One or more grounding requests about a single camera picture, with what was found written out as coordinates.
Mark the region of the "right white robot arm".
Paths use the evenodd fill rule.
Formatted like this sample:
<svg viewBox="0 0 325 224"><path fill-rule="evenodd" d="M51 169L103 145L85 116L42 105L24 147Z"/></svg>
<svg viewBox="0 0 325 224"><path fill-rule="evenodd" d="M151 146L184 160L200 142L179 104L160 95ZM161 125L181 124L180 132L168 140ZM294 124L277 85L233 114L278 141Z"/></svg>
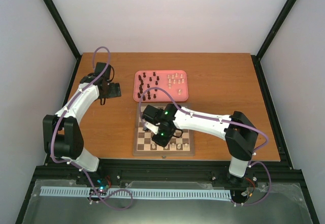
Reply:
<svg viewBox="0 0 325 224"><path fill-rule="evenodd" d="M238 111L233 115L213 115L167 104L164 109L146 106L141 113L144 129L154 133L152 140L165 147L176 132L197 131L224 140L231 155L229 174L244 177L258 138L256 128Z"/></svg>

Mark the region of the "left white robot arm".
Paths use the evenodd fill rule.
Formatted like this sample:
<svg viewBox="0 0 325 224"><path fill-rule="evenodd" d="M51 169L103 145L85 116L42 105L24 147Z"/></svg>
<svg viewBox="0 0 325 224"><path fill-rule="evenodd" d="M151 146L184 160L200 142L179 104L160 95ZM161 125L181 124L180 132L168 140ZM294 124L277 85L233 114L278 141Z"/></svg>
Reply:
<svg viewBox="0 0 325 224"><path fill-rule="evenodd" d="M104 105L107 99L121 96L119 83L112 82L114 76L111 65L98 62L94 72L80 80L70 100L54 115L43 119L45 152L67 164L74 163L80 171L87 171L88 179L96 185L105 181L106 172L98 167L99 158L85 148L79 124L93 102L99 100Z"/></svg>

